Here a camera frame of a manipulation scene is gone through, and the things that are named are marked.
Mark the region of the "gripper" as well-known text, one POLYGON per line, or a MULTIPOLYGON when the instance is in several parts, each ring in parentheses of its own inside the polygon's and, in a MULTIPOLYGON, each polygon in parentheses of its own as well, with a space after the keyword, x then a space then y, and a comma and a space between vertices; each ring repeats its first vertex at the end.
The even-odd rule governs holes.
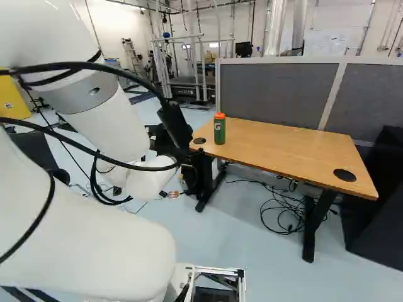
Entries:
POLYGON ((168 101, 157 112, 176 147, 186 149, 193 138, 193 129, 186 122, 178 103, 168 101))

